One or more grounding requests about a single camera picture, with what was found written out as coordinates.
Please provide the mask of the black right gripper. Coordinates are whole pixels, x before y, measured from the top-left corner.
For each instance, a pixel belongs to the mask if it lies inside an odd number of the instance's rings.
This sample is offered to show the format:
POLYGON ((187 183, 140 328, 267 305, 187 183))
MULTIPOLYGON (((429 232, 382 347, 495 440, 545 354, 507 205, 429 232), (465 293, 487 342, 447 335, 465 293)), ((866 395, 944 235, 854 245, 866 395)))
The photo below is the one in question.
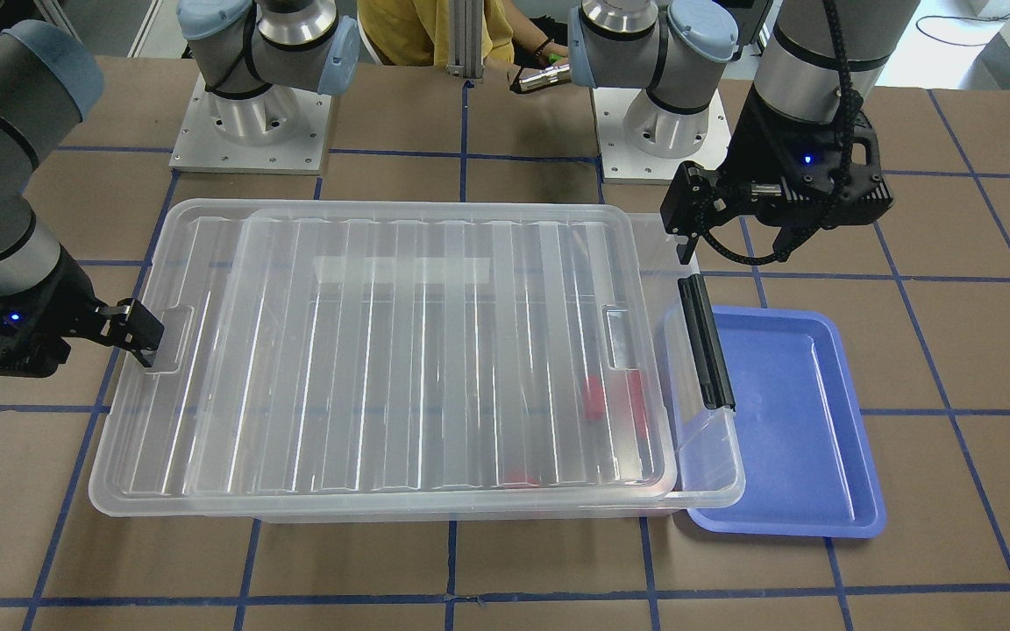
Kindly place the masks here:
POLYGON ((109 305, 77 262, 59 262, 23 292, 0 296, 0 377, 49 377, 71 355, 69 338, 129 352, 152 369, 165 327, 143 303, 109 305))

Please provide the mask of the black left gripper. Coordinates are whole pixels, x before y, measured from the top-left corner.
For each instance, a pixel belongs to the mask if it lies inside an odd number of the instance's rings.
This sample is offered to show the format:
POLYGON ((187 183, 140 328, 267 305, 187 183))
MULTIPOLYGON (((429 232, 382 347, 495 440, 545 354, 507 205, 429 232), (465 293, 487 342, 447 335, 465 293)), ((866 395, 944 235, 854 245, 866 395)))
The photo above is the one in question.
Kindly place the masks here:
POLYGON ((793 246, 809 230, 880 219, 894 197, 862 102, 857 92, 850 93, 849 124, 839 105, 833 121, 817 124, 782 115, 750 92, 721 166, 684 161, 663 199, 663 229, 677 235, 679 264, 691 262, 710 229, 738 216, 779 228, 775 251, 793 246))

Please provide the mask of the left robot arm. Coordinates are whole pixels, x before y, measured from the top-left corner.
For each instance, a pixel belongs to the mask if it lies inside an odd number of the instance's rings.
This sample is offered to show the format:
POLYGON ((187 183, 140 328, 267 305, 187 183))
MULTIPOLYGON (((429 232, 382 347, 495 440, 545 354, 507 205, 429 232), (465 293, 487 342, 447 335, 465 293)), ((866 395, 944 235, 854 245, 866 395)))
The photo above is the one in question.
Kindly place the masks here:
POLYGON ((684 238, 744 266, 786 262, 818 231, 867 226, 893 206, 864 101, 918 9, 915 1, 785 1, 718 167, 691 160, 695 133, 740 28, 715 1, 584 1, 569 17, 573 83, 634 89, 624 128, 680 164, 660 207, 684 238))

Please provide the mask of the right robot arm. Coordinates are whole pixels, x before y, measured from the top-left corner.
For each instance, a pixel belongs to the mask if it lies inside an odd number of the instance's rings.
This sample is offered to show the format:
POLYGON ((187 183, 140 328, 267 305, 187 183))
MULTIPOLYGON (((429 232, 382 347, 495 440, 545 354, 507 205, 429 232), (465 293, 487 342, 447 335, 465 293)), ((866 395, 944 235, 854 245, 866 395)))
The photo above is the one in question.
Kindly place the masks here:
MULTIPOLYGON (((181 35, 222 136, 245 145, 295 124, 292 89, 336 96, 352 83, 361 27, 332 1, 181 1, 181 35)), ((143 303, 107 304, 25 199, 25 185, 99 103, 104 79, 79 39, 39 20, 0 35, 0 376, 48 377, 71 338, 152 367, 164 324, 143 303)))

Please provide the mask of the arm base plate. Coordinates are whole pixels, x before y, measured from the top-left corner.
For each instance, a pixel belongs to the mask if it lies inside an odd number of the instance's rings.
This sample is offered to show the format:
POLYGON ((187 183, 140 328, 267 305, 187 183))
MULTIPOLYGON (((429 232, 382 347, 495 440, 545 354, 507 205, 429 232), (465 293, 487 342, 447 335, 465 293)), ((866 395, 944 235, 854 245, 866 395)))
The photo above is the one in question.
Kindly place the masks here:
POLYGON ((644 89, 597 88, 592 98, 605 182, 666 185, 684 161, 716 169, 727 155, 732 133, 718 91, 693 115, 660 109, 644 89))
POLYGON ((184 173, 319 175, 331 127, 332 96, 273 85, 229 100, 197 77, 169 166, 184 173))

